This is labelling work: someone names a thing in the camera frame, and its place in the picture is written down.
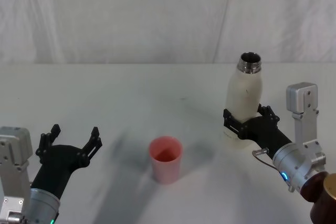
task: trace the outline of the white bottle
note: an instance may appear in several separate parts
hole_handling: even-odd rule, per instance
[[[235,119],[241,123],[246,122],[257,114],[262,88],[260,56],[254,52],[242,54],[236,72],[229,81],[225,108]],[[233,145],[237,148],[252,143],[250,140],[240,140],[226,127],[224,133],[233,140]]]

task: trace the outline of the gold metal cap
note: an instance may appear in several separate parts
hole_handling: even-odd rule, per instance
[[[336,173],[329,174],[324,179],[323,186],[327,194],[336,200]]]

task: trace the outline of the silver bottle rim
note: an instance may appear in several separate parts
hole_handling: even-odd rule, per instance
[[[243,73],[258,73],[261,71],[261,57],[255,52],[245,52],[239,59],[237,69]]]

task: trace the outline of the pink cup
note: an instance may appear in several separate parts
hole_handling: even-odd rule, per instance
[[[182,144],[172,136],[160,136],[149,146],[155,179],[161,184],[178,180],[182,157]]]

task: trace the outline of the white curtain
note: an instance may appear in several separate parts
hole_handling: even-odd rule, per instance
[[[336,61],[336,0],[0,0],[0,64]]]

